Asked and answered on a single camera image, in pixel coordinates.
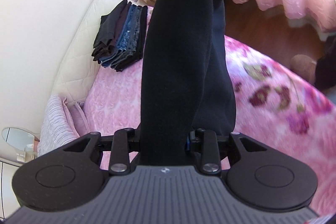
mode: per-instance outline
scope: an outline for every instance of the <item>stack of folded pants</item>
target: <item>stack of folded pants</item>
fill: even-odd
[[[146,28],[147,6],[123,0],[111,13],[101,17],[93,44],[93,60],[104,68],[123,71],[143,57]]]

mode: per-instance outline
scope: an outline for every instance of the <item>gray ribbed panel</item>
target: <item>gray ribbed panel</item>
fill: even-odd
[[[268,213],[234,199],[217,177],[192,166],[138,166],[125,177],[113,177],[89,203],[64,212],[19,209],[7,224],[303,224],[316,217],[308,208]]]

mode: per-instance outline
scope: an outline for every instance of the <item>white wall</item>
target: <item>white wall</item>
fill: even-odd
[[[92,0],[0,0],[0,132],[40,132],[58,66]]]

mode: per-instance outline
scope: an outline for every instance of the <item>floral blanket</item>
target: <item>floral blanket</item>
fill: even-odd
[[[319,186],[311,207],[320,215],[335,213],[336,107],[271,58],[230,37],[225,41],[236,95],[235,130],[313,168]],[[139,125],[141,76],[142,60],[122,73],[100,68],[83,109],[91,131],[110,135]],[[106,152],[101,167],[108,163]],[[227,160],[222,167],[229,168]]]

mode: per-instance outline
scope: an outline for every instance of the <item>round mirror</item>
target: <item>round mirror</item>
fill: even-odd
[[[35,136],[19,128],[5,128],[2,138],[12,147],[24,151],[27,145],[34,147]]]

